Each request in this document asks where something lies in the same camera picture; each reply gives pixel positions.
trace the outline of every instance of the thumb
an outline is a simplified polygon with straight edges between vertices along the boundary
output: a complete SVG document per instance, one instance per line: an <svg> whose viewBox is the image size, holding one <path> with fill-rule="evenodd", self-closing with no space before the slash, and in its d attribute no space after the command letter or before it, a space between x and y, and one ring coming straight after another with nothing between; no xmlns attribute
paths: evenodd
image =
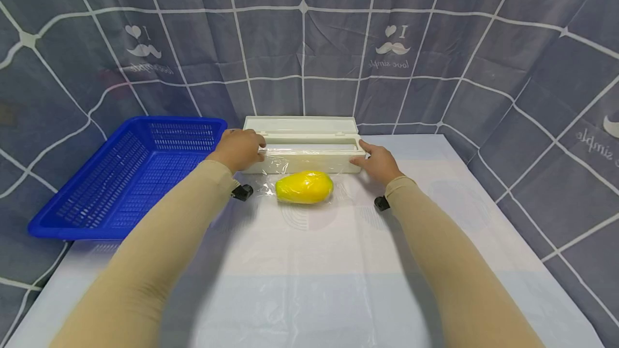
<svg viewBox="0 0 619 348"><path fill-rule="evenodd" d="M355 157L351 157L349 161L350 161L350 164L361 166L361 168L365 169L365 162L367 161L367 159L362 156L355 156Z"/></svg>

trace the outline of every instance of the white grid line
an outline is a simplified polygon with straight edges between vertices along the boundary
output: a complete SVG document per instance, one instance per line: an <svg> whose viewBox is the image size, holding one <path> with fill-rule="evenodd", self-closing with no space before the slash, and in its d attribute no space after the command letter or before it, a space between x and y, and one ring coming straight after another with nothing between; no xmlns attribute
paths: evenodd
<svg viewBox="0 0 619 348"><path fill-rule="evenodd" d="M101 97L99 98L99 102L92 108L90 109L90 111L88 112L88 116L92 115L103 103L103 99L105 98L105 96L107 95L107 93L109 93L110 91L112 91L115 88L119 88L121 86L125 86L127 85L126 83L120 83L120 84L115 84L107 89L105 89L105 91L101 94ZM30 164L26 167L25 171L21 174L21 176L15 181L13 182L13 184L7 188L7 190L5 190L3 193L0 193L0 199L1 198L5 198L7 196L9 196L9 194L11 194L24 180L25 178L29 175L32 174L32 176L34 176L34 173L32 172L32 169L34 168L34 166L41 161L41 159L50 151L52 151L52 149L56 148L58 145L64 143L64 141L69 140L69 138L76 136L80 133L82 133L86 128L89 127L90 123L92 120L88 120L86 121L86 124L77 129L76 131L69 133L68 135L66 135L65 137L61 138L60 140L55 141L54 143L50 144L47 148L45 148L44 150L42 150L36 157L35 159L30 162ZM46 181L41 181L39 180L38 177L35 177L36 180L40 181L43 185L47 186L49 188L49 183Z"/></svg>
<svg viewBox="0 0 619 348"><path fill-rule="evenodd" d="M21 27L19 26L19 24L16 22L16 20L13 18L13 16L11 15L11 13L9 13L7 7L4 6L4 4L2 2L0 2L0 11L5 15L5 17L7 17L7 19L9 20L9 22L11 22L11 25L13 25L13 27L15 27L15 29L17 30L17 32L20 35L20 38L22 35L26 34L24 32L24 30L21 29ZM107 136L105 135L105 132L103 131L103 129L101 129L101 127L99 127L99 124L96 123L96 121L92 120L90 118L89 115L86 114L86 112L84 111L84 109L82 109L82 107L77 103L77 101L74 99L73 95L70 94L70 92L68 91L68 89L64 86L64 84L62 84L62 82L60 81L60 79L58 78L58 76L56 75L56 73L52 70L52 67L50 67L48 65L48 63L45 61L45 59L42 57L42 55L40 54L40 52L37 50L37 48L35 46L32 46L32 51L34 51L35 55L37 56L37 58L41 61L42 65L45 66L45 68L47 69L47 71L49 71L49 74L54 78L54 80L56 80L57 84L60 86L60 88L66 93L67 96L69 96L70 100L73 101L73 103L77 106L77 108L84 113L84 115L88 118L89 121L92 121L93 124L95 124L97 126L97 128L99 129L99 132L101 132L101 134L103 135L103 137L105 138L105 140L107 140Z"/></svg>
<svg viewBox="0 0 619 348"><path fill-rule="evenodd" d="M19 287L25 290L30 290L30 291L34 291L34 292L40 292L41 288L38 286L32 286L30 284L26 284L24 282L19 282L13 279L9 279L9 278L4 278L4 277L0 277L0 284L2 285L7 285L7 286L13 286L13 287Z"/></svg>
<svg viewBox="0 0 619 348"><path fill-rule="evenodd" d="M438 0L434 0L432 2L432 10L436 8L436 2ZM400 105L400 111L398 112L398 117L395 119L395 125L393 130L391 131L392 135L395 135L395 129L398 128L398 123L400 122L400 116L402 115L402 109L404 109L404 103L406 102L406 97L408 96L408 89L411 87L411 82L413 81L413 76L415 75L415 69L417 67L417 62L419 62L419 56L422 53L423 43L425 42L426 35L428 34L429 23L432 21L432 12L428 15L428 21L426 22L425 30L423 30L422 41L419 43L419 48L417 48L417 55L415 57L415 63L413 63L413 70L411 70L411 78L408 80L408 84L406 85L406 91L404 91L404 98L402 99L402 105Z"/></svg>
<svg viewBox="0 0 619 348"><path fill-rule="evenodd" d="M604 227L606 227L606 226L616 222L617 219L619 219L619 213L616 213L615 215L612 215L610 218L606 219L605 221L603 221L601 223L598 223L597 225L591 227L591 229L585 231L581 235L578 235L578 237L572 239L571 241L567 242L565 245L559 247L557 250L555 250L552 253L546 255L546 257L542 258L542 262L546 262L550 258L554 257L555 255L557 255L559 253L563 253L563 251L569 249L571 246L574 246L578 242L582 241L584 238L589 237L589 235L597 233L599 230L603 229Z"/></svg>
<svg viewBox="0 0 619 348"><path fill-rule="evenodd" d="M194 104L194 107L196 108L197 115L202 117L202 112L200 111L200 108L197 107L196 99L194 99L194 96L193 96L193 93L191 92L190 87L187 86L187 79L185 78L185 73L183 72L183 68L181 67L181 63L178 60L178 56L176 55L176 50L174 49L174 44L172 43L172 38L170 37L170 32L168 32L168 27L166 26L165 21L163 20L163 15L161 13L161 9L159 8L159 2L157 0L153 0L153 3L155 3L156 13L159 15L159 20L161 21L161 25L163 26L163 32L165 34L165 37L168 39L168 44L170 45L170 50L172 51L172 56L174 56L174 61L176 62L176 65L178 66L178 72L180 73L181 78L183 79L183 83L185 84L185 88L187 89L187 93L189 93L190 98L191 98L191 102Z"/></svg>
<svg viewBox="0 0 619 348"><path fill-rule="evenodd" d="M497 176L496 173L494 173L492 171L492 169L490 169L490 167L488 166L488 164L486 164L484 158L481 156L481 153L477 152L477 155L479 156L479 159L481 160L481 162L486 166L486 168L488 168L490 170L490 172L492 172L493 176L496 177L496 179L501 183L501 185L505 185L504 182L502 182L502 180ZM514 195L512 195L511 192L509 192L509 196L512 198L512 200L518 205L518 207L520 208L520 210L522 210L522 213L525 214L525 216L529 219L529 221L533 224L533 226L535 227L535 229L537 229L537 231L542 235L542 237L546 240L546 242L549 243L550 247L552 247L553 249L553 253L555 253L555 255L558 255L559 258L561 258L563 260L563 262L567 265L567 267L571 270L571 272L573 272L573 274L575 275L575 277L578 279L578 282L580 282L580 284L585 288L585 290L587 292L589 292L589 294L598 302L599 306L602 307L602 309L607 313L607 315L611 318L612 321L614 321L614 323L616 324L616 326L619 327L619 321L615 318L615 316L612 314L612 312L608 309L608 307L602 302L602 300L598 297L598 295L595 294L595 292L593 290L591 290L591 288L586 284L586 282L584 282L584 280L582 279L582 277L578 274L578 272L574 269L574 267L567 261L567 259L565 259L565 257L563 257L563 255L561 254L561 252L559 252L557 250L557 247L555 246L555 244L550 241L550 239L546 236L546 234L541 230L541 228L537 225L537 223L535 223L535 221L533 220L533 218L531 217L531 215L529 215L528 211L524 209L524 207L521 205L521 203L516 199L516 197L514 197Z"/></svg>
<svg viewBox="0 0 619 348"><path fill-rule="evenodd" d="M6 158L9 162L11 162L11 164L13 164L17 168L19 168L21 170L21 172L23 172L21 174L21 176L23 176L24 178L26 176L32 176L33 178L35 178L36 180L41 182L42 185L46 186L53 193L58 192L58 190L53 185L49 184L49 182L47 180L45 180L44 178L38 176L38 174L30 171L28 168L25 168L25 166L23 166L19 161L15 160L15 158L13 158L11 155L9 155L7 152L5 152L2 148L0 148L0 155L2 157ZM4 195L4 193L0 194L0 198L3 198L4 197L3 195Z"/></svg>
<svg viewBox="0 0 619 348"><path fill-rule="evenodd" d="M481 44L484 43L484 39L486 38L486 35L488 35L488 31L490 30L490 27L492 27L492 24L494 23L494 20L496 19L496 16L499 13L499 11L501 11L501 8L502 8L503 4L505 3L505 1L506 0L501 0L499 5L496 7L496 10L494 10L494 14L490 18L490 21L488 22L488 26L486 26L486 29L484 30L484 33L481 35L481 38L477 42L477 45L475 46L475 49L473 50L473 53L471 54L471 58L469 58L469 61L467 62L466 66L464 67L464 71L463 71L462 75L460 75L460 78L464 78L464 76L467 74L467 72L469 70L469 67L471 67L471 64L473 62L473 59L475 59L475 55L477 54L477 51L479 51L479 48L481 47ZM445 116L447 115L447 111L449 110L449 107L451 106L451 102L453 101L454 97L456 96L456 92L460 88L460 84L461 83L462 83L462 80L459 80L458 83L456 84L456 88L454 89L453 93L451 94L451 98L449 98L449 101L447 102L447 106L445 107L445 110L443 112L443 116L441 117L441 123L445 119Z"/></svg>
<svg viewBox="0 0 619 348"><path fill-rule="evenodd" d="M359 78L357 79L357 91L355 91L355 101L352 104L352 117L357 112L357 99L359 98L359 87L361 86L361 76L363 75L363 63L365 60L365 50L368 46L368 37L370 36L370 23L372 22L371 10L374 8L374 0L370 0L370 9L368 10L368 21L365 25L365 38L363 38L363 50L361 52L361 64L359 65Z"/></svg>
<svg viewBox="0 0 619 348"><path fill-rule="evenodd" d="M40 282L40 280L45 278L46 276L48 276L50 274L50 272L52 270L54 270L54 268L56 268L56 266L58 265L58 263L60 262L60 260L64 256L65 251L67 251L68 247L69 247L69 243L65 242L64 246L62 246L62 250L60 251L60 253L56 257L56 260L52 263L52 265L48 268L48 270L46 270L43 274L41 274L41 276L39 278L36 279L35 282L33 282L32 287L37 287L37 284ZM4 335L4 338L0 342L0 348L3 348L4 345L7 344L7 341L9 340L9 336L11 336L11 334L13 333L15 327L17 326L17 322L21 318L21 315L24 314L24 310L26 308L26 303L28 301L28 296L29 296L30 292L32 292L32 291L35 291L35 290L33 288L29 288L26 291L26 293L24 294L23 298L21 299L21 305L19 307L19 311L17 311L17 315L13 319L13 322L11 323L11 326L9 327L9 330L6 332L6 335Z"/></svg>
<svg viewBox="0 0 619 348"><path fill-rule="evenodd" d="M45 68L49 71L49 74L51 74L52 77L54 78L54 80L56 80L58 86L60 86L62 88L62 90L66 93L66 95L69 96L69 98L77 106L77 108L80 110L80 112L84 113L84 115L87 117L88 121L92 121L92 123L95 124L95 127L97 127L99 129L99 132L101 132L101 135L103 136L103 140L107 140L107 135L105 134L103 129L101 129L99 124L97 124L97 121L94 121L92 119L92 117L89 116L88 113L86 113L86 111L84 111L84 109L82 109L82 107L77 103L77 100L73 97L73 95L70 94L69 89L67 89L65 87L65 85L62 84L62 81L60 81L60 78L58 78L56 73L52 70L52 67L50 67L49 64L46 62L46 60L42 57L41 53L36 48L33 48L32 51L35 52L35 55L37 56L37 58L39 58L39 60L41 61L42 65L45 66Z"/></svg>
<svg viewBox="0 0 619 348"><path fill-rule="evenodd" d="M471 140L466 135L464 135L464 133L460 132L456 128L453 128L451 125L448 125L448 124L445 124L445 123L442 123L442 122L436 124L436 130L438 130L440 127L448 127L452 131L456 132L458 135L462 136L464 138L464 140L468 141L469 144L473 145L476 149L479 149L479 145L475 144L475 141Z"/></svg>
<svg viewBox="0 0 619 348"><path fill-rule="evenodd" d="M138 96L138 93L135 91L135 89L133 88L133 84L131 84L131 81L129 80L129 78L127 78L127 75L125 73L125 71L123 70L116 53L114 52L114 49L112 48L110 41L107 39L107 35L105 35L105 32L103 32L103 27L101 27L101 23L99 23L99 19L97 19L97 15L95 15L92 11L92 7L90 6L90 3L88 2L88 0L82 0L84 2L84 5L86 6L86 8L88 9L90 16L92 17L92 20L95 22L95 25L97 25L97 29L99 30L99 34L101 34L101 38L103 38L103 42L105 42L105 45L107 47L107 51L110 52L110 55L112 56L112 58L114 59L114 63L116 64L118 71L120 72L120 74L123 76L123 78L125 79L125 81L129 84L129 87L131 88L131 92L133 93L133 96L135 97L135 100L138 101L138 104L140 105L140 107L142 108L142 111L144 112L145 115L148 115L148 112L146 111L146 108L144 107L144 104L142 103L142 100L140 99L140 97Z"/></svg>
<svg viewBox="0 0 619 348"><path fill-rule="evenodd" d="M301 40L302 43L302 51L301 51L301 99L303 101L303 115L305 116L305 13L307 10L307 3L305 0L301 0L301 22L302 22L302 30L303 38Z"/></svg>
<svg viewBox="0 0 619 348"><path fill-rule="evenodd" d="M236 13L236 4L231 0L232 14L234 14L234 23L236 25L236 33L239 36L239 46L241 48L241 58L243 59L243 68L245 69L245 78L247 79L247 88L249 89L249 98L251 106L254 109L254 116L257 116L256 103L254 102L254 93L251 91L251 81L249 80L249 70L247 70L247 60L245 59L245 48L243 46L243 37L241 36L241 26L239 25L239 14Z"/></svg>
<svg viewBox="0 0 619 348"><path fill-rule="evenodd" d="M41 30L34 35L34 37L36 39L40 39L42 38L42 36L45 35L45 33L52 28L52 26L54 26L57 22L63 20L63 19L70 19L70 18L79 18L79 17L90 17L91 15L99 15L99 14L105 14L105 13L110 13L110 12L115 12L115 11L133 11L133 12L139 12L139 13L146 13L146 14L158 14L158 13L162 13L162 14L191 14L191 13L233 13L234 11L236 12L245 12L245 11L257 11L257 10L284 10L284 11L292 11L292 10L301 10L300 6L250 6L250 7L243 7L240 9L186 9L186 10L159 10L159 12L157 10L151 10L151 9L139 9L137 7L125 7L125 6L118 6L118 7L107 7L106 9L99 9L99 10L93 10L91 13L90 12L75 12L75 13L65 13L65 14L59 14L56 15L55 17L53 17L52 19L50 19L47 23L45 23L45 25L41 28ZM355 10L355 9L322 9L319 7L306 7L306 10L311 10L311 11L319 11L319 12L330 12L330 13L367 13L367 12L371 12L371 13L436 13L436 14L444 14L444 15L452 15L454 17L485 17L485 18L493 18L492 14L488 14L488 13L484 13L484 12L479 12L479 11L449 11L449 10L439 10L439 9L421 9L421 10L415 10L415 9L390 9L390 10L382 10L382 9L372 9L371 11L369 10ZM514 20L514 19L508 19L508 18L504 18L504 17L499 17L498 15L496 15L496 17L494 17L495 20L500 21L500 22L504 22L504 23L509 23L511 25L519 25L519 26L529 26L529 27L539 27L539 28L544 28L547 30L554 30L554 31L559 31L562 32L562 35L565 35L569 38L572 38L574 40L577 40L578 42L582 42L592 48L595 48L595 50L598 50L600 52L603 52L604 54L610 55L615 59L619 59L619 52L613 51L608 47L602 46L597 42L593 42L592 40L586 39L580 35L574 34L573 32L570 31L566 31L565 28L563 27L559 27L559 26L555 26L555 25L547 25L546 23L538 23L538 22L529 22L529 21L518 21L518 20ZM8 51L8 55L7 57L5 57L5 59L3 59L0 62L0 70L7 67L11 62L12 62L12 58L14 56L14 54L19 51L24 45L21 42L17 42L16 44L14 44Z"/></svg>
<svg viewBox="0 0 619 348"><path fill-rule="evenodd" d="M375 127L375 126L378 126L378 125L394 125L394 123L392 123L392 122L380 122L380 123L377 123L377 124L369 124L369 123L366 123L366 122L362 122L362 123L358 123L357 125L358 125L358 127L359 126L362 126L362 127ZM427 124L427 123L424 123L424 122L403 122L403 123L400 123L398 125L425 125L426 127L436 127L436 124Z"/></svg>
<svg viewBox="0 0 619 348"><path fill-rule="evenodd" d="M608 91L610 91L610 89L612 89L617 83L619 83L619 76L616 76L615 79L610 81L610 83L604 89L602 89L602 91L600 91L598 93L598 95L595 96L594 99L592 99L591 102L586 107L584 107L580 113L578 113L578 115L576 117L574 117L574 119L570 122L570 124L567 125L567 127L565 127L565 129L563 129L561 134L559 134L556 138L553 138L553 142L548 146L548 148L546 148L544 150L544 152L541 153L540 156L538 156L538 158L533 162L533 164L531 164L529 166L529 168L527 168L525 170L525 172L523 172L520 175L520 177L516 181L513 182L513 184L509 187L508 192L510 192L514 188L514 186L516 186L518 183L520 183L520 181L525 178L525 176L530 172L530 170L532 170L533 167L537 165L537 163L542 159L542 157L545 156L545 154L548 153L548 151L550 151L550 149L555 145L555 143L558 143L558 141L561 140L561 137L563 137L565 135L565 133L567 133L567 131L569 131L574 126L574 124L576 124L582 118L582 116L585 113L587 113L589 111L589 109L591 109L593 107L593 105L597 104L598 101L600 100L600 98L605 96L606 93ZM496 200L496 202L499 202L503 197L505 197L506 194L507 194L507 192L505 192L503 195L501 195L501 197L498 198Z"/></svg>

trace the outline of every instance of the finger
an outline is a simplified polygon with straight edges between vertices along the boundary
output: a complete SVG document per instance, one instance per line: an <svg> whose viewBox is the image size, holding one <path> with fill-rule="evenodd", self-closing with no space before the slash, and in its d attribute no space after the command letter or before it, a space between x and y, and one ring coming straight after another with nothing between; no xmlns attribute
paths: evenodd
<svg viewBox="0 0 619 348"><path fill-rule="evenodd" d="M267 146L267 142L264 140L264 137L262 135L258 135L256 133L256 136L258 137L258 145L260 145L262 148Z"/></svg>
<svg viewBox="0 0 619 348"><path fill-rule="evenodd" d="M361 166L361 168L365 169L365 162L367 161L365 157L355 156L350 158L350 164Z"/></svg>
<svg viewBox="0 0 619 348"><path fill-rule="evenodd" d="M228 136L230 133L232 133L234 131L234 129L226 129L222 134L221 134L221 138L223 139L224 137Z"/></svg>
<svg viewBox="0 0 619 348"><path fill-rule="evenodd" d="M372 152L374 152L374 150L378 148L378 145L367 144L363 140L359 140L359 145L361 146L363 151L366 151L369 154L372 154Z"/></svg>

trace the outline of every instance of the gray curtain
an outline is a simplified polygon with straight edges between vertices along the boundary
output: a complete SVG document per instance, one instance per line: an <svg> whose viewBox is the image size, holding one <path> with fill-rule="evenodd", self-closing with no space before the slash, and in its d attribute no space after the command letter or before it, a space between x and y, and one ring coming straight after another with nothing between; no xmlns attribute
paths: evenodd
<svg viewBox="0 0 619 348"><path fill-rule="evenodd" d="M66 249L28 221L124 120L352 115L445 135L619 346L617 1L0 0L0 337Z"/></svg>

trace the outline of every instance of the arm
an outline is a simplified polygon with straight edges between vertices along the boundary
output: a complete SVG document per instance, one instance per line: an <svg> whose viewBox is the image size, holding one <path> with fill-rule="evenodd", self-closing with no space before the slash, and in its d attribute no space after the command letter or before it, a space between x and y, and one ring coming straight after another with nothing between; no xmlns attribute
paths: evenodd
<svg viewBox="0 0 619 348"><path fill-rule="evenodd" d="M90 286L52 347L156 347L172 288L235 188L232 174L264 160L264 138L226 132L215 152L142 218Z"/></svg>
<svg viewBox="0 0 619 348"><path fill-rule="evenodd" d="M351 162L386 186L415 261L436 296L447 347L543 347L514 300L464 232L404 176L387 149Z"/></svg>

